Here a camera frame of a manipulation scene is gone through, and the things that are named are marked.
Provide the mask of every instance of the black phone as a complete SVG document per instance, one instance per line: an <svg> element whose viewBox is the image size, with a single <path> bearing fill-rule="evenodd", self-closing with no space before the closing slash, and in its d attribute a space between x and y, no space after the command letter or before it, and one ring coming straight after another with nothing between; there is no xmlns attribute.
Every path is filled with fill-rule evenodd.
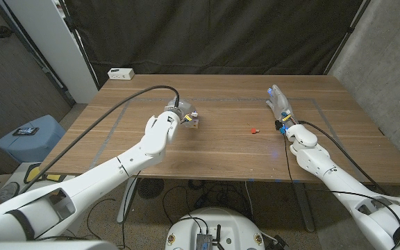
<svg viewBox="0 0 400 250"><path fill-rule="evenodd" d="M13 133L13 135L35 135L39 129L40 128L19 128Z"/></svg>

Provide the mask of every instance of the power strip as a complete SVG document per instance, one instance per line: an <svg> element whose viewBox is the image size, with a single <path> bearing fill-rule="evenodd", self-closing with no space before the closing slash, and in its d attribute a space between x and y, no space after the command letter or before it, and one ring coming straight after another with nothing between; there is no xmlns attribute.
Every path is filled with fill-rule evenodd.
<svg viewBox="0 0 400 250"><path fill-rule="evenodd" d="M112 68L108 75L112 80L131 80L135 74L130 68Z"/></svg>

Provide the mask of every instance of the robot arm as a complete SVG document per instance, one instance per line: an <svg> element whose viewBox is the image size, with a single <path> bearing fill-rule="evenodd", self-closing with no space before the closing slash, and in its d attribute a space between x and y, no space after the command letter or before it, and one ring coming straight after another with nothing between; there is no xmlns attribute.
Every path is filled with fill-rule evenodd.
<svg viewBox="0 0 400 250"><path fill-rule="evenodd" d="M335 197L350 212L359 229L376 249L391 249L400 240L400 223L386 204L400 219L400 198L391 197L367 189L350 174L331 160L330 154L317 143L317 137L303 125L294 121L291 105L276 85L268 90L275 93L282 106L271 108L282 110L280 129L292 144L291 152L297 157L301 168L322 180ZM381 201L379 203L368 197Z"/></svg>
<svg viewBox="0 0 400 250"><path fill-rule="evenodd" d="M146 167L160 163L176 136L180 114L147 122L134 147L72 180L23 193L0 205L0 241L37 240L63 233L97 199Z"/></svg>

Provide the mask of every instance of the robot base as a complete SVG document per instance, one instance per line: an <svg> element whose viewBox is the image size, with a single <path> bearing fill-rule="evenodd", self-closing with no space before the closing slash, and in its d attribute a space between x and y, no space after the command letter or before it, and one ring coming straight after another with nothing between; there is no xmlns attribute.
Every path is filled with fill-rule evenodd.
<svg viewBox="0 0 400 250"><path fill-rule="evenodd" d="M209 228L206 235L206 225L200 219L203 235L200 234L200 228L189 215L183 216L181 220L175 223L169 230L165 249L166 250L188 250L188 249L265 249L262 234L258 227L248 218L238 212L227 208L201 208L190 213L192 217L203 219ZM219 244L217 246L217 228L219 228Z"/></svg>

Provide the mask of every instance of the wooden table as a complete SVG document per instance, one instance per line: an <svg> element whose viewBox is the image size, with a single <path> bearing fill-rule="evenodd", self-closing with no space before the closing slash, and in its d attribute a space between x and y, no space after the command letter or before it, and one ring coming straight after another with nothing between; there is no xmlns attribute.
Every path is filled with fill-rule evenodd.
<svg viewBox="0 0 400 250"><path fill-rule="evenodd" d="M273 84L289 99L297 119L314 123L341 142L378 183L400 185L400 153L332 76L136 75L131 81L109 80L41 166L115 103L152 85L170 85L196 106L199 128L181 127L163 162L142 171L141 177L290 181L283 136L275 131L265 103ZM173 97L170 90L152 90L118 108L49 172L82 174L123 153L140 141L148 118L159 115ZM260 132L251 134L251 128ZM366 180L330 140L309 129L339 166ZM319 182L287 152L294 181Z"/></svg>

